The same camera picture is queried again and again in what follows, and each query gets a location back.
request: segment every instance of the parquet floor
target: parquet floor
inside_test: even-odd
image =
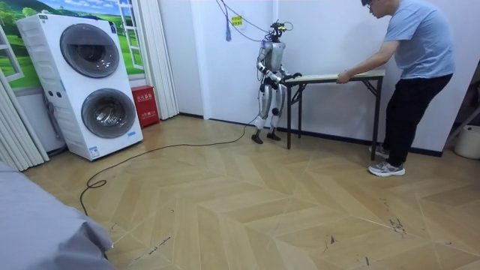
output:
[[[366,172],[368,148],[304,137],[176,147],[101,173],[91,217],[115,242],[118,269],[480,269],[480,163],[412,154],[403,178]],[[26,175],[63,203],[98,170],[175,143],[232,140],[242,126],[182,116],[90,163],[70,153]]]

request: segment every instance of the man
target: man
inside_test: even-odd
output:
[[[402,176],[417,125],[430,102],[455,71],[453,38],[446,16],[423,0],[361,0],[376,18],[390,15],[379,52],[338,75],[337,83],[384,65],[394,54],[403,70],[388,102],[385,141],[376,154],[386,161],[370,166],[376,176]]]

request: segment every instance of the window curtain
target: window curtain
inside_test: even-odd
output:
[[[179,114],[172,68],[157,0],[133,0],[133,13],[147,84],[155,89],[161,119]]]
[[[0,161],[19,171],[48,161],[3,72],[0,81]]]

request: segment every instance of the stacked washer dryer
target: stacked washer dryer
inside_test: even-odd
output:
[[[37,14],[16,24],[71,152],[92,161],[143,139],[112,23]]]

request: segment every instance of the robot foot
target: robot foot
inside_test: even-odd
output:
[[[281,141],[282,139],[277,136],[275,133],[267,133],[267,138],[269,139],[272,139],[272,140],[276,140],[276,141]]]
[[[260,137],[256,134],[252,135],[252,140],[255,142],[255,143],[258,143],[258,144],[263,144],[263,141],[262,139],[260,139]]]

